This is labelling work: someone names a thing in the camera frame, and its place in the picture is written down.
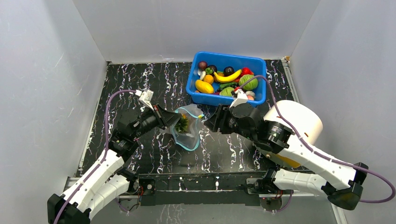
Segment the clear zip top bag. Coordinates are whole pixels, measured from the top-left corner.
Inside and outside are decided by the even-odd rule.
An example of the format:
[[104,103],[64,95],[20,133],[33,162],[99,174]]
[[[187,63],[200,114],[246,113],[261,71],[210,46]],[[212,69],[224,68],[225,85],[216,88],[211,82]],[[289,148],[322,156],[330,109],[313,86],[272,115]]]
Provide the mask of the clear zip top bag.
[[178,122],[161,133],[172,135],[175,143],[187,151],[194,151],[200,144],[199,126],[205,117],[196,104],[177,108],[174,112],[182,115]]

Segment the green toy cabbage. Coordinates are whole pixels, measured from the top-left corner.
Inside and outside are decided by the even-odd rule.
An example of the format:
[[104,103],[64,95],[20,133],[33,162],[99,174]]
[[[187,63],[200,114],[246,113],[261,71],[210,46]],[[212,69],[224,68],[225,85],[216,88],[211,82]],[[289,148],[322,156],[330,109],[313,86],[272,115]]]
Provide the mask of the green toy cabbage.
[[234,91],[233,87],[226,87],[220,91],[219,95],[224,97],[233,97],[232,92]]

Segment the yellow toy banana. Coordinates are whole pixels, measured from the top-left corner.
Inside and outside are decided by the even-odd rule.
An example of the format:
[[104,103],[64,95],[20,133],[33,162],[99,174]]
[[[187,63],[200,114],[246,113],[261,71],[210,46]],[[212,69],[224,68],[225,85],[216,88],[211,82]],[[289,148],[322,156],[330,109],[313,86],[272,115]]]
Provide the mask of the yellow toy banana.
[[214,72],[213,75],[219,83],[229,83],[236,80],[241,75],[241,73],[242,70],[237,70],[236,72],[227,77],[219,76],[217,72]]

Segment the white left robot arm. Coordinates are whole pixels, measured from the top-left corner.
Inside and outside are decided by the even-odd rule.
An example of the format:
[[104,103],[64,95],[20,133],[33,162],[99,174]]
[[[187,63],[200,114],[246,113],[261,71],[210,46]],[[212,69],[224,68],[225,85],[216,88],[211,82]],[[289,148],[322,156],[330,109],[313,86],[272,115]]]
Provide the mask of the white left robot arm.
[[71,187],[47,201],[50,224],[89,224],[107,204],[123,193],[139,190],[138,176],[124,168],[139,144],[137,140],[152,129],[167,129],[181,119],[177,112],[159,105],[142,113],[126,110],[112,132],[108,147]]

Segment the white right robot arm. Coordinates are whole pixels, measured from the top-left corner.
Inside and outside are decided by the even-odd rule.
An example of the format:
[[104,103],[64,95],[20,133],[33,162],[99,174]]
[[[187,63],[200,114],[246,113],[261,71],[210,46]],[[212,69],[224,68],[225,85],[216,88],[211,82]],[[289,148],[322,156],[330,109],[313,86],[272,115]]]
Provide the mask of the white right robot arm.
[[279,101],[264,116],[249,103],[219,105],[204,125],[212,132],[236,133],[251,140],[277,164],[263,178],[247,179],[251,194],[297,190],[324,196],[346,210],[354,210],[361,199],[367,166],[337,164],[333,156],[314,147],[323,124],[300,103]]

